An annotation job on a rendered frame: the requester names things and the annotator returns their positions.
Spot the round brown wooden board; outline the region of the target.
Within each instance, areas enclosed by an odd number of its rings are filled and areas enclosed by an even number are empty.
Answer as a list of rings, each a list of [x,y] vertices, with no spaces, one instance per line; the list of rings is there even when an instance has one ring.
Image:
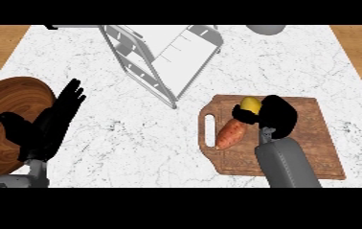
[[[43,110],[55,102],[53,92],[45,82],[31,77],[12,77],[0,80],[0,113],[15,112],[34,122]],[[0,174],[12,173],[22,163],[17,160],[20,145],[6,139],[0,124]]]

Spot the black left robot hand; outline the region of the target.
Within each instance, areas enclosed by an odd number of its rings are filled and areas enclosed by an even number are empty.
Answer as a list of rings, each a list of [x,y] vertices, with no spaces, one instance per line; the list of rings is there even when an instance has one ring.
[[[82,81],[73,79],[67,84],[52,107],[46,108],[36,121],[30,123],[14,112],[0,114],[6,139],[20,145],[18,161],[48,162],[56,155],[70,124],[86,99]]]

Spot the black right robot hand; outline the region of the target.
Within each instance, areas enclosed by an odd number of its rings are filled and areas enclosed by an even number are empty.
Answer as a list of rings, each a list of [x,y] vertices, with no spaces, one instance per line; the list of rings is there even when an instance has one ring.
[[[269,95],[263,99],[259,113],[241,109],[237,104],[232,117],[246,124],[259,124],[259,128],[265,126],[274,128],[277,130],[272,133],[274,139],[287,137],[297,124],[297,110],[278,95]]]

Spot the grey round object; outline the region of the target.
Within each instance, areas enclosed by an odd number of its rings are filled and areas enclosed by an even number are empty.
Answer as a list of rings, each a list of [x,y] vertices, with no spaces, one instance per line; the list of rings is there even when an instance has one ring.
[[[285,29],[284,25],[247,25],[247,27],[257,33],[263,35],[275,35]]]

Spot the yellow lemon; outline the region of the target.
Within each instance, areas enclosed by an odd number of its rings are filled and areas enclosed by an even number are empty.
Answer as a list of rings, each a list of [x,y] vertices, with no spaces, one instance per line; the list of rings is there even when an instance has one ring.
[[[241,100],[241,109],[259,114],[262,102],[254,97],[244,97]]]

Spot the orange sweet potato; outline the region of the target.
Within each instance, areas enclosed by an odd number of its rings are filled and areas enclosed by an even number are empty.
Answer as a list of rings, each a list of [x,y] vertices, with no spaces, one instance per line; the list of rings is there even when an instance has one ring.
[[[215,148],[217,150],[229,149],[243,141],[246,134],[247,124],[231,119],[217,133]]]

